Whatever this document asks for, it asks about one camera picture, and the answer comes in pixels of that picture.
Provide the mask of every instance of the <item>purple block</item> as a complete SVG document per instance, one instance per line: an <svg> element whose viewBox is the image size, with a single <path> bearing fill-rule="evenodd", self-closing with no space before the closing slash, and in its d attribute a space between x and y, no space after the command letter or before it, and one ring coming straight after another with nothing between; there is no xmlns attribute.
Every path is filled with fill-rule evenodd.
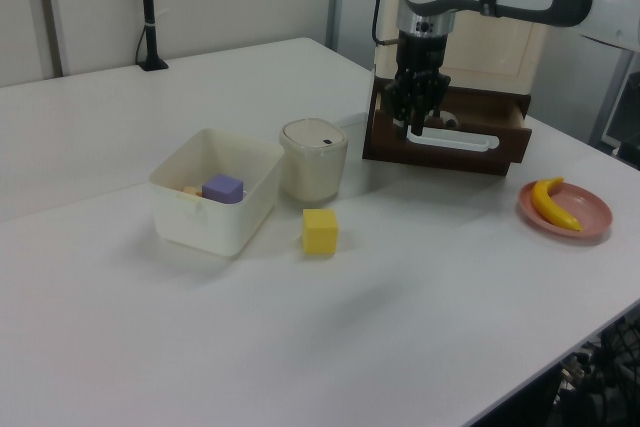
<svg viewBox="0 0 640 427"><path fill-rule="evenodd" d="M242 181L218 174L202 186L202 197L221 204L237 204L242 200Z"/></svg>

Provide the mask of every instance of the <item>yellow cube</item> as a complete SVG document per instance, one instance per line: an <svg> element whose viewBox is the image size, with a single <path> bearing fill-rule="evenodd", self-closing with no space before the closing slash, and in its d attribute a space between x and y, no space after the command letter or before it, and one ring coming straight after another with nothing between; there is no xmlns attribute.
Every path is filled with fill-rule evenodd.
<svg viewBox="0 0 640 427"><path fill-rule="evenodd" d="M302 211L302 247L305 254L335 254L338 220L332 209Z"/></svg>

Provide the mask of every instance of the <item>black pole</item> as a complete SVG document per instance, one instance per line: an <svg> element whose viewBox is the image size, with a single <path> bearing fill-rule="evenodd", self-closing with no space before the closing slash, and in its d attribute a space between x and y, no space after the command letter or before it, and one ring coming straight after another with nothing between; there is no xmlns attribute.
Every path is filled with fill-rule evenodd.
<svg viewBox="0 0 640 427"><path fill-rule="evenodd" d="M142 0L144 4L145 37L147 38L147 59L140 63L142 70L168 69L169 66L158 56L158 44L156 42L156 17L153 8L153 0Z"/></svg>

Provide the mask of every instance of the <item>banana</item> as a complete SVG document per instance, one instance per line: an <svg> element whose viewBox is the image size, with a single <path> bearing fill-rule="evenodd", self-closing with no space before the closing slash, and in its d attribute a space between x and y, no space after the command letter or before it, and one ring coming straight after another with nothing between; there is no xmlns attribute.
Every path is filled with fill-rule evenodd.
<svg viewBox="0 0 640 427"><path fill-rule="evenodd" d="M548 222L557 227L582 232L582 225L578 219L556 204L549 196L549 191L562 182L564 182L562 177L539 180L533 186L531 201L535 209Z"/></svg>

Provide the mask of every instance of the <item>pink plate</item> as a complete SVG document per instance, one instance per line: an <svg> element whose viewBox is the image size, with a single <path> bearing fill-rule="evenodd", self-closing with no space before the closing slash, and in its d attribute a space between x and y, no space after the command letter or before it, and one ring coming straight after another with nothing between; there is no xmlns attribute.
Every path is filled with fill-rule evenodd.
<svg viewBox="0 0 640 427"><path fill-rule="evenodd" d="M547 222L531 202L531 191L535 182L530 182L520 190L519 204L524 215L534 224L554 234L566 237L591 239L604 234L611 222L613 214L599 197L577 185L562 183L550 192L553 201L571 213L582 225L582 232L563 229Z"/></svg>

